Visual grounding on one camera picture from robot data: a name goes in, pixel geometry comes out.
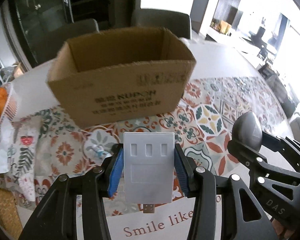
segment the fruit basket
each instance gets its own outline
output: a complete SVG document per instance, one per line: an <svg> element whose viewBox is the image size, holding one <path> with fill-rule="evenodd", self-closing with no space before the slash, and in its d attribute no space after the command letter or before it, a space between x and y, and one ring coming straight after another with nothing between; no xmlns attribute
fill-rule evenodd
<svg viewBox="0 0 300 240"><path fill-rule="evenodd" d="M0 130L3 119L7 118L12 122L18 110L18 99L17 94L13 89L13 83L6 83L2 87L7 91L8 97L0 115Z"/></svg>

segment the chair backrest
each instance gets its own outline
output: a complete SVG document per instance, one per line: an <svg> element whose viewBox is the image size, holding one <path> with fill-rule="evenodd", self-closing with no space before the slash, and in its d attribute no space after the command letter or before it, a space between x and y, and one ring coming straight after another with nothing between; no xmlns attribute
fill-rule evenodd
<svg viewBox="0 0 300 240"><path fill-rule="evenodd" d="M165 27L178 38L191 39L190 16L168 10L136 9L132 14L132 26Z"/></svg>
<svg viewBox="0 0 300 240"><path fill-rule="evenodd" d="M40 39L32 47L38 64L55 58L66 40L95 32L99 32L97 21L95 19L87 19L64 25L47 33L43 39Z"/></svg>
<svg viewBox="0 0 300 240"><path fill-rule="evenodd" d="M290 128L294 139L300 143L300 116L294 114L291 117Z"/></svg>

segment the metal screw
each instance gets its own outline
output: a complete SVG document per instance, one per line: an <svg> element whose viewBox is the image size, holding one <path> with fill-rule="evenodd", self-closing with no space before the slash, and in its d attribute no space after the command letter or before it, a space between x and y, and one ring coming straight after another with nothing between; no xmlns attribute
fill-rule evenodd
<svg viewBox="0 0 300 240"><path fill-rule="evenodd" d="M204 173L204 172L206 171L206 169L205 169L204 167L201 167L201 166L196 167L195 170L196 170L197 172L199 172L199 173Z"/></svg>
<svg viewBox="0 0 300 240"><path fill-rule="evenodd" d="M94 173L100 173L102 171L102 167L101 166L97 166L93 168L93 172Z"/></svg>
<svg viewBox="0 0 300 240"><path fill-rule="evenodd" d="M240 176L238 174L232 174L231 179L238 181L240 179Z"/></svg>
<svg viewBox="0 0 300 240"><path fill-rule="evenodd" d="M265 179L264 179L263 177L258 177L258 178L257 178L257 181L258 181L260 184L264 184Z"/></svg>
<svg viewBox="0 0 300 240"><path fill-rule="evenodd" d="M66 181L67 180L67 175L66 174L62 174L59 176L58 180L60 181Z"/></svg>

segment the black metal bracket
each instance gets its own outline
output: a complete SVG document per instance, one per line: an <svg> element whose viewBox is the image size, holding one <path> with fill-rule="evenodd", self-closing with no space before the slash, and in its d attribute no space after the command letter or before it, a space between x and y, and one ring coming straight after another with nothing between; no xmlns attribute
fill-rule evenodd
<svg viewBox="0 0 300 240"><path fill-rule="evenodd" d="M116 191L123 169L123 144L114 145L113 156L85 175L60 175L44 195L24 227L19 240L77 240L76 197L82 195L85 239L110 240L103 197Z"/></svg>
<svg viewBox="0 0 300 240"><path fill-rule="evenodd" d="M267 163L260 153L236 139L228 151L250 171L250 190L262 208L289 230L300 228L300 143L262 132L262 145L279 152L295 169L288 171Z"/></svg>
<svg viewBox="0 0 300 240"><path fill-rule="evenodd" d="M214 239L216 195L222 199L221 240L278 239L257 199L237 174L225 178L197 167L179 144L175 146L175 168L185 196L195 197L188 240Z"/></svg>

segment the shelf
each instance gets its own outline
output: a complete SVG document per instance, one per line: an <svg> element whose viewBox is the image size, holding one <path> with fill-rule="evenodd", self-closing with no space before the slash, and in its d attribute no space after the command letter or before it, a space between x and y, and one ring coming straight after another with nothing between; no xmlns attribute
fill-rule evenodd
<svg viewBox="0 0 300 240"><path fill-rule="evenodd" d="M96 0L81 0L81 1L78 1L78 2L71 3L71 6L76 6L76 5L80 5L80 4L87 3L87 2L92 2L92 1L96 1Z"/></svg>

